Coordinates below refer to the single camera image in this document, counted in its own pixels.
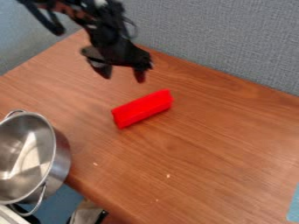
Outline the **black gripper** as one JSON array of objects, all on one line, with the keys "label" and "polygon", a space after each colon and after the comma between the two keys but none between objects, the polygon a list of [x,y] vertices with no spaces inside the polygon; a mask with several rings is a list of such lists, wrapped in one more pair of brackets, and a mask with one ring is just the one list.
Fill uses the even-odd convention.
[{"label": "black gripper", "polygon": [[108,26],[85,29],[85,31],[90,45],[82,47],[80,53],[86,58],[93,71],[109,80],[112,66],[132,67],[136,82],[144,83],[145,71],[152,68],[149,53]]}]

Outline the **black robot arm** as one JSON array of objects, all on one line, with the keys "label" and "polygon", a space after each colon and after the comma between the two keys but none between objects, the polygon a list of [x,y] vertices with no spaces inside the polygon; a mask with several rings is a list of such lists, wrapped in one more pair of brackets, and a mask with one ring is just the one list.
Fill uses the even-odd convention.
[{"label": "black robot arm", "polygon": [[66,15],[84,29],[89,45],[80,49],[80,54],[104,79],[110,78],[113,66],[118,66],[130,67],[134,80],[145,81],[145,72],[153,68],[150,54],[132,42],[137,27],[117,0],[15,1],[53,35],[65,33],[55,13]]}]

